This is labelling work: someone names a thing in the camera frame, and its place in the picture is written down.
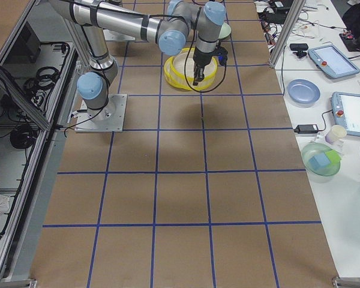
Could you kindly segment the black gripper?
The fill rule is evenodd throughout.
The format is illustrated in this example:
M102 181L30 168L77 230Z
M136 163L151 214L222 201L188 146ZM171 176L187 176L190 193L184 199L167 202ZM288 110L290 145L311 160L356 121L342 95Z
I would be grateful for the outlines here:
M213 53L212 52L202 52L199 49L195 49L193 53L194 61L194 77L193 77L193 86L197 86L199 82L203 81L205 78L204 70L207 65L211 62Z

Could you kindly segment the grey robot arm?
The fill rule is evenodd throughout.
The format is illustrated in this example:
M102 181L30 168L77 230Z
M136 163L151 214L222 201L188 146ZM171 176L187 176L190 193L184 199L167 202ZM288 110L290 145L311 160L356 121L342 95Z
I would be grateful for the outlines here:
M50 4L65 20L79 25L85 36L91 71L79 77L77 90L92 117L102 112L109 114L109 86L118 73L116 61L107 48L105 30L155 43L168 56L181 52L190 32L196 34L190 87L204 80L206 66L220 52L218 37L226 8L219 2L209 1L197 6L185 1L170 1L167 13L158 16L107 1L51 1Z

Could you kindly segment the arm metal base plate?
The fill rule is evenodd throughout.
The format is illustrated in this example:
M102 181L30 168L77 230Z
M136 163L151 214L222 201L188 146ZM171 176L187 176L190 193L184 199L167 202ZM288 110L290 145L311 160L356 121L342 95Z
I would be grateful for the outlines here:
M106 133L122 132L127 106L127 94L110 94L107 106L96 115L96 111L89 110L78 115L78 125L74 127L78 133Z

